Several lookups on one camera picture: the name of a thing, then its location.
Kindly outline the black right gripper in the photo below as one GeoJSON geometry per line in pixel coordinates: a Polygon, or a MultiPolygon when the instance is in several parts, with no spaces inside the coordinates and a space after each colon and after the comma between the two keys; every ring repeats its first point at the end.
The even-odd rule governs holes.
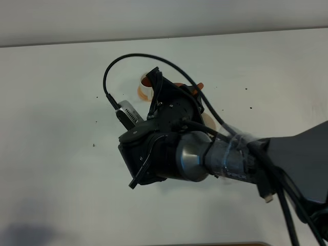
{"type": "Polygon", "coordinates": [[[147,120],[154,122],[156,129],[177,130],[185,120],[204,124],[201,115],[204,107],[193,86],[169,81],[158,67],[147,73],[146,78],[154,89],[147,120]]]}

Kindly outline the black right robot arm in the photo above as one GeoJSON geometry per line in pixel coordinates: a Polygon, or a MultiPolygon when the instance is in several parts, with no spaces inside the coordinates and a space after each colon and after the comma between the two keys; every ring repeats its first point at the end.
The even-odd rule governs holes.
{"type": "Polygon", "coordinates": [[[156,107],[147,120],[129,125],[119,138],[133,178],[130,187],[168,178],[199,182],[213,175],[254,183],[261,197],[267,197],[274,189],[254,154],[261,150],[299,200],[311,206],[327,204],[326,122],[295,136],[224,136],[204,124],[200,95],[191,86],[170,82],[158,68],[142,83],[156,90],[156,107]]]}

